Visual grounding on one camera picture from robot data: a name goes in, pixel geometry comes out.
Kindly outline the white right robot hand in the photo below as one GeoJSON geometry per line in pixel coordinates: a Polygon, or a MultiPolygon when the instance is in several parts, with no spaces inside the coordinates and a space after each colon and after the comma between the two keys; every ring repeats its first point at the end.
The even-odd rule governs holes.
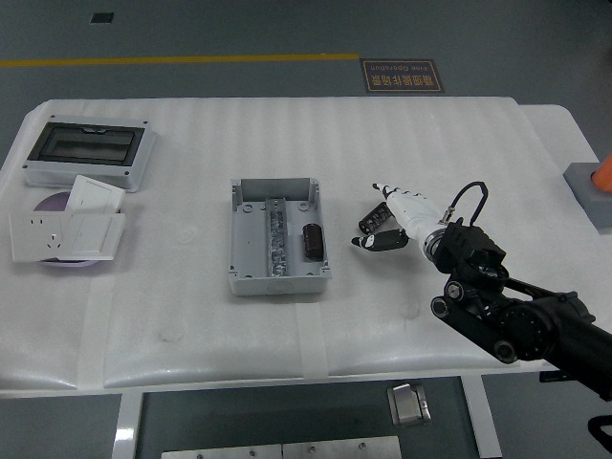
{"type": "Polygon", "coordinates": [[[423,255],[432,260],[446,230],[446,226],[440,223],[441,210],[421,193],[384,184],[373,184],[372,187],[382,194],[386,210],[378,205],[364,217],[359,222],[363,236],[354,237],[351,243],[367,251],[391,251],[414,240],[423,255]],[[389,217],[394,217],[400,228],[375,233],[389,217]]]}

